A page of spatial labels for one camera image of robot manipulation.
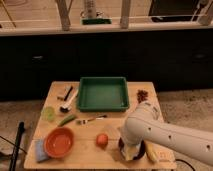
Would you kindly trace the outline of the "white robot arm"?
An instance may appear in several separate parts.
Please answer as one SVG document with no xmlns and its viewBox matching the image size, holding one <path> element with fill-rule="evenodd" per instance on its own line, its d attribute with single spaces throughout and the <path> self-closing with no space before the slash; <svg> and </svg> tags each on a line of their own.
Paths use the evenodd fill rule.
<svg viewBox="0 0 213 171">
<path fill-rule="evenodd" d="M 121 127 L 125 145 L 148 140 L 213 166 L 213 133 L 168 124 L 159 120 L 159 110 L 149 101 L 140 103 Z"/>
</svg>

